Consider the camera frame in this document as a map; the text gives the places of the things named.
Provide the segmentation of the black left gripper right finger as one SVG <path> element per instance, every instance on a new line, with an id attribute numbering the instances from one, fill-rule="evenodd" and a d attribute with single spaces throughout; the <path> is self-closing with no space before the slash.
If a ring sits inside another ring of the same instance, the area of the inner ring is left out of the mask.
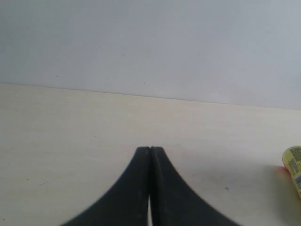
<path id="1" fill-rule="evenodd" d="M 236 226 L 183 180 L 162 147 L 151 147 L 150 208 L 154 226 Z"/>

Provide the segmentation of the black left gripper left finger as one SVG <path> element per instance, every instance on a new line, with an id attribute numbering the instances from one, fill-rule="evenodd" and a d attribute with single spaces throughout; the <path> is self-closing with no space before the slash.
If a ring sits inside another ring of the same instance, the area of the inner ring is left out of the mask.
<path id="1" fill-rule="evenodd" d="M 138 147 L 119 179 L 93 205 L 65 226 L 146 226 L 151 151 Z"/>

